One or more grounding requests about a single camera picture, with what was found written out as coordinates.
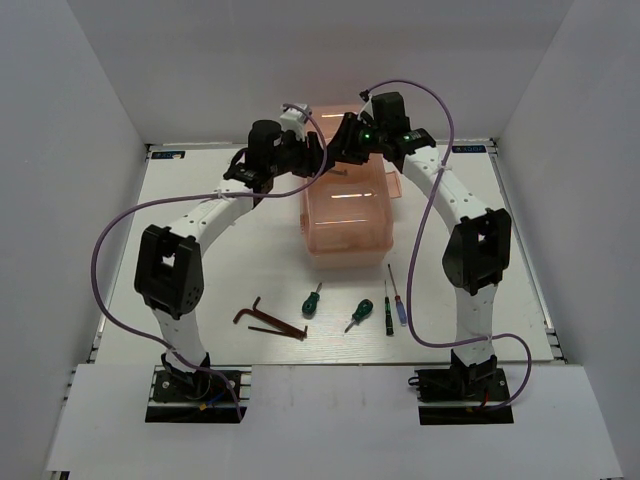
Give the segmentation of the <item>pink plastic toolbox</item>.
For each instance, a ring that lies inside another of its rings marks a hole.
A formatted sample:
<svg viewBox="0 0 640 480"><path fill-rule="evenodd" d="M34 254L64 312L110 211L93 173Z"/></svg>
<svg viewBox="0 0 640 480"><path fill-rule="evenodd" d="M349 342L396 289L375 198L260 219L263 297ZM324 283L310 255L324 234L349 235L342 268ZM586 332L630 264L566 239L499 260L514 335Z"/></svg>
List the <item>pink plastic toolbox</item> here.
<svg viewBox="0 0 640 480"><path fill-rule="evenodd" d="M310 264L318 270L374 267L393 247L392 200L399 174L380 154L363 165L337 162L300 194L300 225Z"/></svg>

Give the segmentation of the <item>green stubby flathead screwdriver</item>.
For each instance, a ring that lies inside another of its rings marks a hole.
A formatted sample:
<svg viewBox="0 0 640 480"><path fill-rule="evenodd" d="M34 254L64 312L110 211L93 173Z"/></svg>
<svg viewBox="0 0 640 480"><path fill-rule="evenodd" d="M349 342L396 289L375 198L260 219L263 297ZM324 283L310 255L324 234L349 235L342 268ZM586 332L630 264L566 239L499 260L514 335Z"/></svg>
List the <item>green stubby flathead screwdriver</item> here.
<svg viewBox="0 0 640 480"><path fill-rule="evenodd" d="M312 318L317 310L320 300L320 291L322 283L319 283L315 290L311 291L301 306L301 313L305 318Z"/></svg>

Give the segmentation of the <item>green stubby phillips screwdriver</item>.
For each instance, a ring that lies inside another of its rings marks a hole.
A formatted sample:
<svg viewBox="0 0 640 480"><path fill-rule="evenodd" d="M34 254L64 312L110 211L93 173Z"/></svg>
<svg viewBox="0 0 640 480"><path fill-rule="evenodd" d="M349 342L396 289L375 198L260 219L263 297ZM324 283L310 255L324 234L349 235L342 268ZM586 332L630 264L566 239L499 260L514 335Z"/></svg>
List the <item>green stubby phillips screwdriver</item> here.
<svg viewBox="0 0 640 480"><path fill-rule="evenodd" d="M359 325L363 320L367 319L373 311L373 303L369 299L363 299L359 302L356 310L351 316L351 321L345 328L344 333L348 333L355 325Z"/></svg>

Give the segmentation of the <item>large brown hex key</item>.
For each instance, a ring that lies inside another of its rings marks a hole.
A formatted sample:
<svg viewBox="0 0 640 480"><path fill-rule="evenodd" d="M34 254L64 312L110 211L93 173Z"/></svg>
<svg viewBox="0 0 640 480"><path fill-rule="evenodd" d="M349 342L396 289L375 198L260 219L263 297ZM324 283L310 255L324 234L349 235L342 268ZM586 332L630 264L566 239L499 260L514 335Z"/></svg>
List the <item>large brown hex key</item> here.
<svg viewBox="0 0 640 480"><path fill-rule="evenodd" d="M238 324L243 317L249 316L267 325L267 328L265 329L272 329L272 330L299 329L289 323L284 322L283 320L280 320L272 316L271 314L268 314L260 310L258 308L260 301L261 301L261 297L257 296L251 308L243 308L239 310L233 319L233 323ZM299 329L299 330L307 330L308 332L308 327L305 326L303 329Z"/></svg>

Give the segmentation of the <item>small brown hex key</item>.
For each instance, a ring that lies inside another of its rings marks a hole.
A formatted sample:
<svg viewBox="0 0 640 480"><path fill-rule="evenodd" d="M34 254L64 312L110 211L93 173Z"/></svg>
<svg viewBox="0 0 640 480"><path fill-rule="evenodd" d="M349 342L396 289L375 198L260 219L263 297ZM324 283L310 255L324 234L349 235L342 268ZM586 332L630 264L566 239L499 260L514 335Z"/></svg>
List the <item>small brown hex key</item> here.
<svg viewBox="0 0 640 480"><path fill-rule="evenodd" d="M260 332L260 333L293 338L299 341L303 341L304 339L307 338L307 330L299 330L299 329L272 330L272 329L265 329L265 328L255 327L255 326L249 326L248 329L252 331Z"/></svg>

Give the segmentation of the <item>blue handled precision screwdriver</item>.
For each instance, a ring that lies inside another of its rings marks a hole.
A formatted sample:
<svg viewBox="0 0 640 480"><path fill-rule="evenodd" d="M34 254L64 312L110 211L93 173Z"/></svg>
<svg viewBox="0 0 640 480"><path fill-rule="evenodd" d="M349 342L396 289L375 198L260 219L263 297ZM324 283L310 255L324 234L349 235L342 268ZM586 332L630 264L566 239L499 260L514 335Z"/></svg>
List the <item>blue handled precision screwdriver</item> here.
<svg viewBox="0 0 640 480"><path fill-rule="evenodd" d="M406 326L408 324L408 317L407 317L406 309L405 309L404 303L403 303L403 301L401 299L401 296L399 294L399 291L397 289L396 282L395 282L395 279L394 279L394 275L393 275L393 272L392 272L392 269L391 269L391 265L388 264L387 267L388 267L388 270L389 270L389 277L391 279L392 287L393 287L393 290L394 290L394 301L395 301L395 306L396 306L398 319L399 319L399 322L400 322L400 324L402 326Z"/></svg>

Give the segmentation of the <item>black green precision screwdriver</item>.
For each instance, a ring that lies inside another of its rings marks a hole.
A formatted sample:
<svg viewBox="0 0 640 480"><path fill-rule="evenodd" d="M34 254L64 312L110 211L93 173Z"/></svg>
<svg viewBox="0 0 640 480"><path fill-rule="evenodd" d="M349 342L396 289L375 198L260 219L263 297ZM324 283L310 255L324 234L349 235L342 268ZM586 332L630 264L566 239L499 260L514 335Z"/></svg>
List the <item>black green precision screwdriver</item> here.
<svg viewBox="0 0 640 480"><path fill-rule="evenodd" d="M385 313L385 334L387 337L394 335L393 319L391 313L391 302L388 295L387 281L384 281L384 313Z"/></svg>

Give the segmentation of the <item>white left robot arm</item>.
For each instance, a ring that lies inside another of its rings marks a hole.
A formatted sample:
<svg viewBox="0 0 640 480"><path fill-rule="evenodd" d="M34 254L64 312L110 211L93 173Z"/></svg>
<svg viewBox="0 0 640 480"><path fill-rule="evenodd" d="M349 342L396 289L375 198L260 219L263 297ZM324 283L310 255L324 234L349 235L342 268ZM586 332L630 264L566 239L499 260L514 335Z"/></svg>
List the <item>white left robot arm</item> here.
<svg viewBox="0 0 640 480"><path fill-rule="evenodd" d="M212 198L168 226L143 231L134 289L158 321L165 346L162 365L188 398L204 397L212 378L195 315L204 293L204 253L272 191L276 177L315 177L327 162L326 142L318 133L307 133L299 124L258 120Z"/></svg>

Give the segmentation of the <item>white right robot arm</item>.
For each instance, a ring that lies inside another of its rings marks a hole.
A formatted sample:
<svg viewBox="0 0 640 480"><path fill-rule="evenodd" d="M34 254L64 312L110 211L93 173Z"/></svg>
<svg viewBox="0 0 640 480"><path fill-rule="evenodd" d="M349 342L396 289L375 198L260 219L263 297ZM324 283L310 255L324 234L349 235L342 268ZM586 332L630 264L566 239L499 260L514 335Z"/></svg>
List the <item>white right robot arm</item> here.
<svg viewBox="0 0 640 480"><path fill-rule="evenodd" d="M436 142L424 129L414 129L398 92L360 94L359 113L344 115L329 144L335 161L362 165L381 155L427 198L449 233L442 267L456 298L456 337L446 344L451 364L415 377L424 392L446 400L486 398L497 378L492 344L493 304L510 261L511 217L491 209L436 157Z"/></svg>

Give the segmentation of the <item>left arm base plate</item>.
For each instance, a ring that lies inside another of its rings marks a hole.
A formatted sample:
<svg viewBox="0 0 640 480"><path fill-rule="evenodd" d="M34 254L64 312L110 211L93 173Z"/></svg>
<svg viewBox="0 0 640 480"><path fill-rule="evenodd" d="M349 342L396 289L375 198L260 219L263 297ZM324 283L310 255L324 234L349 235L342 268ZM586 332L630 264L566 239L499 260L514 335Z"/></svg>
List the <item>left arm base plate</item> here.
<svg viewBox="0 0 640 480"><path fill-rule="evenodd" d="M211 375L192 387L156 366L145 413L147 424L239 424L236 404L224 381Z"/></svg>

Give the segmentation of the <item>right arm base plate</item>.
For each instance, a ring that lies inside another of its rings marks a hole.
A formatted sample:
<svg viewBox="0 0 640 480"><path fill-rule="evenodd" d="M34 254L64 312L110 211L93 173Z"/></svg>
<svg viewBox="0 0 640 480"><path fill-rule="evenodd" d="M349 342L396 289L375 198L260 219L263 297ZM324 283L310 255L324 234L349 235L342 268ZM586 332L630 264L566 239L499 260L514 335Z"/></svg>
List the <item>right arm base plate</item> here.
<svg viewBox="0 0 640 480"><path fill-rule="evenodd" d="M504 370L469 388L454 377L452 368L416 370L407 381L418 400L421 426L507 425L514 423Z"/></svg>

